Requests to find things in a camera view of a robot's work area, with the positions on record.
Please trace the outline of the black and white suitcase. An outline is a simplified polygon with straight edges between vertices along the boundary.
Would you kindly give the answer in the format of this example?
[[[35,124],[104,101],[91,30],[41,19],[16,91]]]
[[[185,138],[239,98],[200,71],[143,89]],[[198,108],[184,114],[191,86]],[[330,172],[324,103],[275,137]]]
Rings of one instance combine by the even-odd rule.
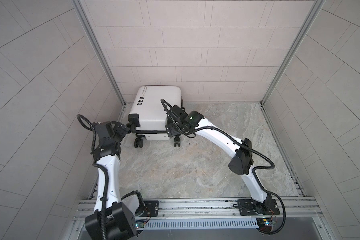
[[[161,100],[171,106],[182,107],[181,89],[176,86],[142,86],[139,88],[133,106],[128,114],[128,127],[136,135],[135,148],[143,147],[144,140],[170,140],[166,125],[167,113]]]

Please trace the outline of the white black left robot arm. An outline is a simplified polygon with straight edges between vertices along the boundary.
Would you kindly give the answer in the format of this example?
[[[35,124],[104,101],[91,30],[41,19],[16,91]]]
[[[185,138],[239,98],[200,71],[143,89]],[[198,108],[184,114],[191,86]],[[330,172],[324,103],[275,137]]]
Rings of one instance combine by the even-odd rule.
[[[99,171],[99,192],[85,228],[93,240],[128,240],[138,234],[135,215],[145,206],[138,191],[120,195],[121,141],[129,128],[120,122],[103,122],[92,123],[88,129],[94,133],[92,155]]]

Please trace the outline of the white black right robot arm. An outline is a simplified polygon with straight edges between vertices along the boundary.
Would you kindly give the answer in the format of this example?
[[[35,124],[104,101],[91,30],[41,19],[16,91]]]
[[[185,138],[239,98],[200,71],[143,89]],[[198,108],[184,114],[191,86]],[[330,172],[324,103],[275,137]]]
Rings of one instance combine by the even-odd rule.
[[[197,111],[186,113],[184,107],[171,106],[161,99],[161,103],[170,119],[166,125],[169,136],[180,133],[186,137],[201,136],[224,150],[232,159],[229,169],[241,176],[251,194],[250,209],[260,215],[271,212],[272,194],[262,185],[256,170],[272,170],[275,164],[265,155],[252,149],[249,139],[238,139],[213,125]]]

